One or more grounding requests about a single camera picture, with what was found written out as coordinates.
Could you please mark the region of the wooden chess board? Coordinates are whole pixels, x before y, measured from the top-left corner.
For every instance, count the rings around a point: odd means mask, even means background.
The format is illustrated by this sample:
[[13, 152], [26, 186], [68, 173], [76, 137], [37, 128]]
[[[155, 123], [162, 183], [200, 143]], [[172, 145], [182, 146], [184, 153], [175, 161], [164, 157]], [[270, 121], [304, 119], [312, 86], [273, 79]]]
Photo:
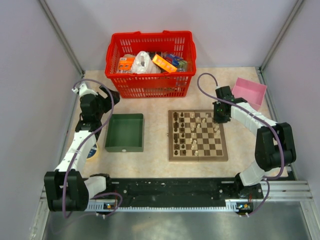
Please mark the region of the wooden chess board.
[[211, 109], [168, 111], [168, 160], [170, 162], [227, 162], [223, 124], [215, 123]]

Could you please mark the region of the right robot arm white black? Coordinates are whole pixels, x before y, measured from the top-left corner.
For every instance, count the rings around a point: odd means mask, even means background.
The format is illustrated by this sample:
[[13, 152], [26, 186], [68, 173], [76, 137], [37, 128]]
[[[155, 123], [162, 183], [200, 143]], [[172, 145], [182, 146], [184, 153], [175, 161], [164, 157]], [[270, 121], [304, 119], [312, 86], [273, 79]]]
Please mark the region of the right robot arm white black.
[[247, 197], [266, 173], [293, 163], [297, 159], [293, 131], [287, 122], [278, 123], [256, 111], [244, 98], [235, 98], [229, 86], [215, 89], [213, 121], [224, 124], [231, 119], [242, 123], [255, 137], [254, 162], [237, 173], [233, 192], [239, 198]]

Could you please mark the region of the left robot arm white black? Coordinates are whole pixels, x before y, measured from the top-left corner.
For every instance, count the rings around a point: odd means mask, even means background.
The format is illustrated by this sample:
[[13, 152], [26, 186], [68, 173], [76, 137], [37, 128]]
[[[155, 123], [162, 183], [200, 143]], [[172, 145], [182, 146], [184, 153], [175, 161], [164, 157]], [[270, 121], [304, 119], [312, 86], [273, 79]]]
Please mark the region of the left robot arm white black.
[[81, 171], [92, 147], [99, 139], [102, 117], [120, 101], [117, 91], [102, 87], [107, 97], [98, 92], [85, 91], [80, 95], [79, 121], [73, 141], [60, 164], [44, 176], [48, 208], [52, 212], [84, 211], [96, 195], [109, 198], [114, 191], [107, 182], [108, 174], [99, 173], [84, 179]]

